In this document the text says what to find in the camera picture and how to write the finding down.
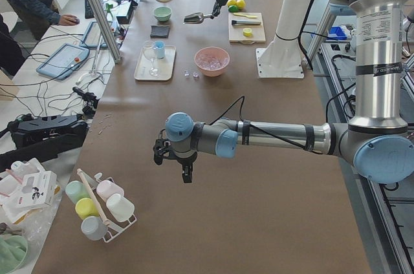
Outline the metal ice scoop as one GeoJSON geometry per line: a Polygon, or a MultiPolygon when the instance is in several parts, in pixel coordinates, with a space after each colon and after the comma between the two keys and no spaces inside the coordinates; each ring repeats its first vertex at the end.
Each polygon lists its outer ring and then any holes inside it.
{"type": "Polygon", "coordinates": [[[184,24],[201,24],[205,19],[213,19],[211,14],[203,14],[202,12],[196,12],[184,17],[184,24]]]}

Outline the white cup in rack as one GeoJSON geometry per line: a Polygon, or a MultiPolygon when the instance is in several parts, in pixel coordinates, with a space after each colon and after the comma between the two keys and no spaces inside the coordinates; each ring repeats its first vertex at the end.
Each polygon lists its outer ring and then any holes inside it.
{"type": "Polygon", "coordinates": [[[106,206],[118,222],[127,221],[135,210],[134,204],[119,193],[111,195],[106,201],[106,206]]]}

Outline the pink cup in rack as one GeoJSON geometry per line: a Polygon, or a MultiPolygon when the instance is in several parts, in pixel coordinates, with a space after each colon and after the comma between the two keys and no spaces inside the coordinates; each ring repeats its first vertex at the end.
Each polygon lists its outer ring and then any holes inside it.
{"type": "Polygon", "coordinates": [[[105,202],[113,194],[124,196],[124,189],[110,180],[101,181],[96,187],[96,192],[98,196],[105,202]]]}

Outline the grey cup in rack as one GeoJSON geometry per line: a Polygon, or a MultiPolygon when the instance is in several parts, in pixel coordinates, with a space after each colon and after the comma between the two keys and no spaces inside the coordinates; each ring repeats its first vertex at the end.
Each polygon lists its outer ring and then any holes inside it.
{"type": "Polygon", "coordinates": [[[101,218],[88,216],[82,221],[81,231],[89,240],[97,241],[106,235],[108,227],[102,222],[101,218]]]}

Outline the green lime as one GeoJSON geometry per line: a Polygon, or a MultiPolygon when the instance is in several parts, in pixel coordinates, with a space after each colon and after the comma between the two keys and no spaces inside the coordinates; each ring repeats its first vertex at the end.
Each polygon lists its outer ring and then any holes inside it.
{"type": "Polygon", "coordinates": [[[238,11],[239,11],[239,8],[237,7],[237,5],[230,5],[230,6],[228,7],[228,11],[229,11],[230,13],[236,13],[236,12],[238,12],[238,11]]]}

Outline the steel muddler black tip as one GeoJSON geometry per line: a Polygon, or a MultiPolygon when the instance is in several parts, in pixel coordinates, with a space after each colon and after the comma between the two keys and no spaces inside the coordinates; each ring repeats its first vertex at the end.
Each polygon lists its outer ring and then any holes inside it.
{"type": "Polygon", "coordinates": [[[258,25],[261,25],[261,22],[260,21],[242,21],[242,20],[233,19],[233,20],[231,20],[231,25],[232,26],[236,26],[236,25],[239,25],[239,26],[248,26],[248,25],[258,26],[258,25]]]}

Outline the upper yellow lemon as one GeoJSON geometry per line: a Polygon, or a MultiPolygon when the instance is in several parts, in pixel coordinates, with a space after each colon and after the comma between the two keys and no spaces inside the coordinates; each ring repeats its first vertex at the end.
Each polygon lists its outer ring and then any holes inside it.
{"type": "Polygon", "coordinates": [[[237,0],[235,5],[239,10],[243,10],[246,6],[245,0],[237,0]]]}

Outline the bamboo cutting board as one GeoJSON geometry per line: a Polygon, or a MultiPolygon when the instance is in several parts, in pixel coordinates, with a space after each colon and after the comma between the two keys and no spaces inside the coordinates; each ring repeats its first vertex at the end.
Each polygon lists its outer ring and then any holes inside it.
{"type": "Polygon", "coordinates": [[[266,37],[261,13],[229,13],[228,35],[231,43],[264,43],[266,37]]]}

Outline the pink bowl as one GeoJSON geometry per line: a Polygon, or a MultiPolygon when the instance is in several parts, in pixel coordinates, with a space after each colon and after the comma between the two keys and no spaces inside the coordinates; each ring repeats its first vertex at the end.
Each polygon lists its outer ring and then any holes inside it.
{"type": "Polygon", "coordinates": [[[196,53],[194,60],[203,75],[216,77],[225,72],[230,62],[230,56],[222,48],[206,47],[196,53]]]}

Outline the grey folded cloth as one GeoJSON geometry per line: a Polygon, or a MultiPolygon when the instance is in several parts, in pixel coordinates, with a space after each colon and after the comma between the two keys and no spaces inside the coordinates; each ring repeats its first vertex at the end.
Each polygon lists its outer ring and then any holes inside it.
{"type": "Polygon", "coordinates": [[[152,25],[150,37],[168,38],[169,31],[169,25],[152,25]]]}

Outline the clear wine glass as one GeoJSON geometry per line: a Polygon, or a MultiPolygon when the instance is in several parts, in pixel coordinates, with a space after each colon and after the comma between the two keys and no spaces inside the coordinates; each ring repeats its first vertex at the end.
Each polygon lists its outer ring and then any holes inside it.
{"type": "Polygon", "coordinates": [[[145,41],[142,47],[144,57],[151,63],[149,73],[151,76],[158,76],[158,67],[155,64],[156,55],[153,50],[153,41],[145,41]]]}

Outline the blue teach pendant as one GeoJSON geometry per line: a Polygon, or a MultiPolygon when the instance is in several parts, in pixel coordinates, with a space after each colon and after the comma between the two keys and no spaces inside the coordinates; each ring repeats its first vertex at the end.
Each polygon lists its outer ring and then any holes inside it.
{"type": "Polygon", "coordinates": [[[89,49],[96,49],[100,40],[101,32],[100,27],[96,21],[90,22],[85,30],[80,46],[89,49]]]}
{"type": "Polygon", "coordinates": [[[64,80],[86,62],[89,53],[88,48],[65,43],[44,61],[36,72],[50,79],[64,80]]]}

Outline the black keyboard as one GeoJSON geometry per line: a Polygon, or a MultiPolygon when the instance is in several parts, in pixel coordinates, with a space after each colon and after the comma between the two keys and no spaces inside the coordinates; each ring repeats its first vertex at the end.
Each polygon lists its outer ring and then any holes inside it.
{"type": "Polygon", "coordinates": [[[84,17],[86,19],[94,18],[94,12],[89,0],[84,0],[84,17]]]}

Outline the white product box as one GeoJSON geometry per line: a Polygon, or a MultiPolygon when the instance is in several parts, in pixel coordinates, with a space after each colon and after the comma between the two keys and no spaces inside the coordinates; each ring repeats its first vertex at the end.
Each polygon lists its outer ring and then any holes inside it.
{"type": "Polygon", "coordinates": [[[17,194],[16,207],[38,209],[52,204],[57,175],[52,171],[26,174],[17,194]]]}

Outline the aluminium frame post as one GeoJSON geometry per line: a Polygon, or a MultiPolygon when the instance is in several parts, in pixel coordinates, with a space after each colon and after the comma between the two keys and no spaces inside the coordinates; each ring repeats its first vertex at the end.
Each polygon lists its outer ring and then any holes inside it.
{"type": "Polygon", "coordinates": [[[104,8],[101,4],[100,0],[88,0],[91,8],[94,12],[95,20],[100,27],[101,35],[109,49],[109,52],[113,58],[115,63],[120,63],[122,60],[121,53],[119,48],[116,44],[115,38],[113,37],[113,33],[111,32],[110,26],[107,22],[106,15],[104,13],[104,8]]]}

